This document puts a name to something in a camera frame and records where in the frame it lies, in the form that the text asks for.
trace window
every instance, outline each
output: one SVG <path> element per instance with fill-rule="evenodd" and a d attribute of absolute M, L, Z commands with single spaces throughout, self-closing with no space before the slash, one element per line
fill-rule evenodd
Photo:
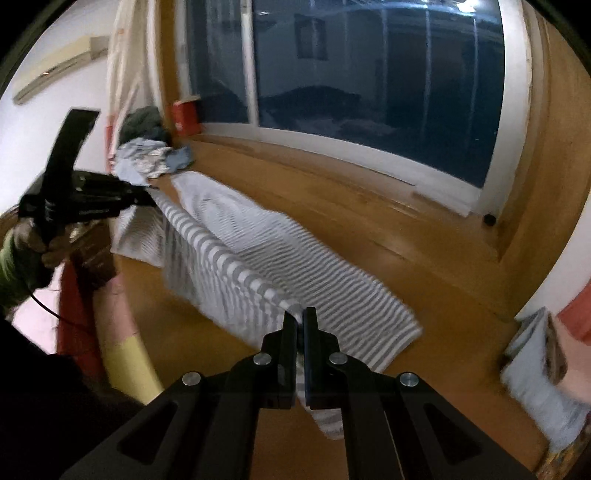
<path fill-rule="evenodd" d="M 482 187 L 504 85 L 501 16 L 487 6 L 474 15 L 453 2 L 255 0 L 260 125 L 377 148 Z"/>
<path fill-rule="evenodd" d="M 247 123 L 240 0 L 187 0 L 187 56 L 200 120 Z"/>

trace sleeve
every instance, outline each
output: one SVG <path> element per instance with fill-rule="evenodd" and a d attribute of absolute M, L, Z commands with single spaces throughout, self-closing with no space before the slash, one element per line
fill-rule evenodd
<path fill-rule="evenodd" d="M 12 230 L 10 230 L 0 250 L 0 307 L 3 314 L 29 296 L 26 283 L 18 275 L 17 262 Z"/>

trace human hand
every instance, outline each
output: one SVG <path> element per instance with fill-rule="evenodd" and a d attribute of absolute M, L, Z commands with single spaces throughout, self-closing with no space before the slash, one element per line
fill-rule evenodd
<path fill-rule="evenodd" d="M 66 229 L 66 233 L 55 237 L 49 245 L 45 245 L 41 236 L 33 227 L 33 223 L 29 220 L 21 220 L 13 229 L 14 246 L 18 252 L 25 252 L 27 250 L 36 252 L 41 255 L 41 262 L 46 268 L 53 270 L 60 265 L 70 249 L 70 229 Z"/>

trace air conditioner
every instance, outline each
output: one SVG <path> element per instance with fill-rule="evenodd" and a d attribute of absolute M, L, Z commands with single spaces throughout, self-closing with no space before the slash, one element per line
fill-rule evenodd
<path fill-rule="evenodd" d="M 80 37 L 51 53 L 14 80 L 14 103 L 20 105 L 50 83 L 106 54 L 109 37 Z"/>

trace red box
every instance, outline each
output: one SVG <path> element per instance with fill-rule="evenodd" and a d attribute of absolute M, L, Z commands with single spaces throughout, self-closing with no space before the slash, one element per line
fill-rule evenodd
<path fill-rule="evenodd" d="M 174 126 L 181 137 L 190 137 L 191 135 L 201 133 L 201 124 L 197 118 L 196 102 L 201 97 L 199 95 L 191 96 L 183 100 L 177 100 L 173 105 Z"/>

